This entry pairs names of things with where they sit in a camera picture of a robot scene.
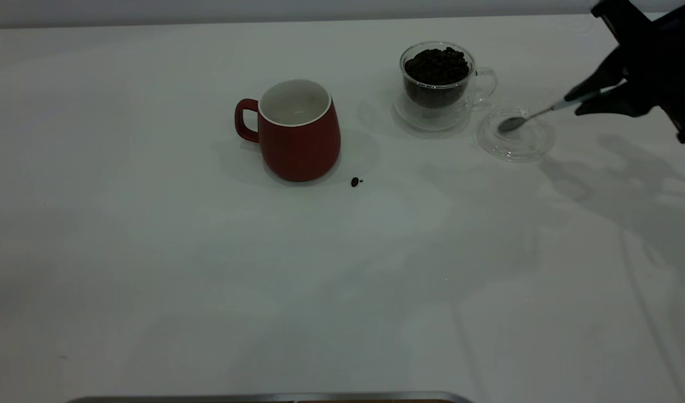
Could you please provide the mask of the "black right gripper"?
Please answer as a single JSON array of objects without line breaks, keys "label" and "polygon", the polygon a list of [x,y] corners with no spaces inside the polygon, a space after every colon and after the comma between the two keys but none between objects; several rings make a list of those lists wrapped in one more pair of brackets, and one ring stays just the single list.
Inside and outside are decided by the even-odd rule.
[{"label": "black right gripper", "polygon": [[582,102],[575,115],[637,118],[659,107],[685,144],[685,5],[654,21],[629,1],[598,2],[591,14],[618,46],[565,95],[567,102]]}]

